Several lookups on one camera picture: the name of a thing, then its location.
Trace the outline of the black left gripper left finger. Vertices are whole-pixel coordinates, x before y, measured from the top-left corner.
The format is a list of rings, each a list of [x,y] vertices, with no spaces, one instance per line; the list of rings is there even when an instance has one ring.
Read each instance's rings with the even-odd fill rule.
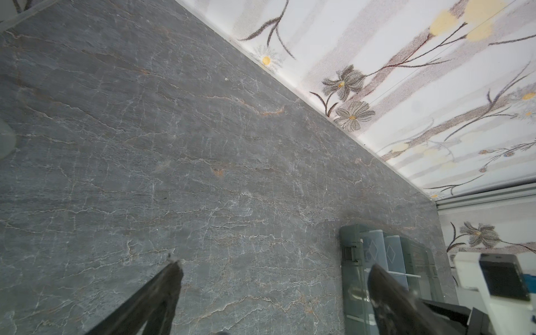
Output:
[[[184,272],[173,261],[150,279],[89,334],[169,334]]]

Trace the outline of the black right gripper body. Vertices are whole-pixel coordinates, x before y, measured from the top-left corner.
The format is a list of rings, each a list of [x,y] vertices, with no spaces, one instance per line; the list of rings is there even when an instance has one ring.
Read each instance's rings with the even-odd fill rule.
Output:
[[[494,334],[494,328],[488,315],[477,308],[469,309],[455,304],[431,300],[422,300],[422,302],[461,334]]]

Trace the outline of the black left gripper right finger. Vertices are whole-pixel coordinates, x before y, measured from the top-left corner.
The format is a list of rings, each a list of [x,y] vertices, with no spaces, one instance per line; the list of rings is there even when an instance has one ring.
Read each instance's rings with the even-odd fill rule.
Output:
[[[379,265],[372,266],[367,288],[380,334],[459,333]]]

